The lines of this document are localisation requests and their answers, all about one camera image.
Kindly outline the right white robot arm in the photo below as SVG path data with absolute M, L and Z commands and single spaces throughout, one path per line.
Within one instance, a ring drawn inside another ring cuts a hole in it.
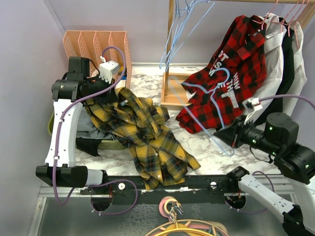
M 267 116 L 265 129 L 257 129 L 241 115 L 226 128 L 214 133 L 232 148 L 249 145 L 272 156 L 274 165 L 290 182 L 297 204 L 282 199 L 259 183 L 243 167 L 229 172 L 226 187 L 231 192 L 243 191 L 254 197 L 281 222 L 289 236 L 315 234 L 315 152 L 296 142 L 299 125 L 284 113 Z

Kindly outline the yellow plaid shirt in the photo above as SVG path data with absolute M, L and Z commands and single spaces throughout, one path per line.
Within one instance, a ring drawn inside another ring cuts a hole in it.
M 128 88 L 119 88 L 115 93 L 117 102 L 100 105 L 88 99 L 86 110 L 97 129 L 111 133 L 128 149 L 147 190 L 159 184 L 183 183 L 189 168 L 200 168 L 165 125 L 169 120 L 165 107 L 136 96 Z

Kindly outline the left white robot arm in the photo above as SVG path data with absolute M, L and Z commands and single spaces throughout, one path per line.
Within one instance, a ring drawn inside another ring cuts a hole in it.
M 78 166 L 75 157 L 77 125 L 84 102 L 82 98 L 96 94 L 93 103 L 116 99 L 114 89 L 104 94 L 100 92 L 113 84 L 113 76 L 119 72 L 120 66 L 105 58 L 101 58 L 101 61 L 96 68 L 96 76 L 91 77 L 91 59 L 70 57 L 68 72 L 52 85 L 54 123 L 51 144 L 44 165 L 35 170 L 36 176 L 49 186 L 82 188 L 91 185 L 98 194 L 108 190 L 109 182 L 103 178 L 105 171 Z

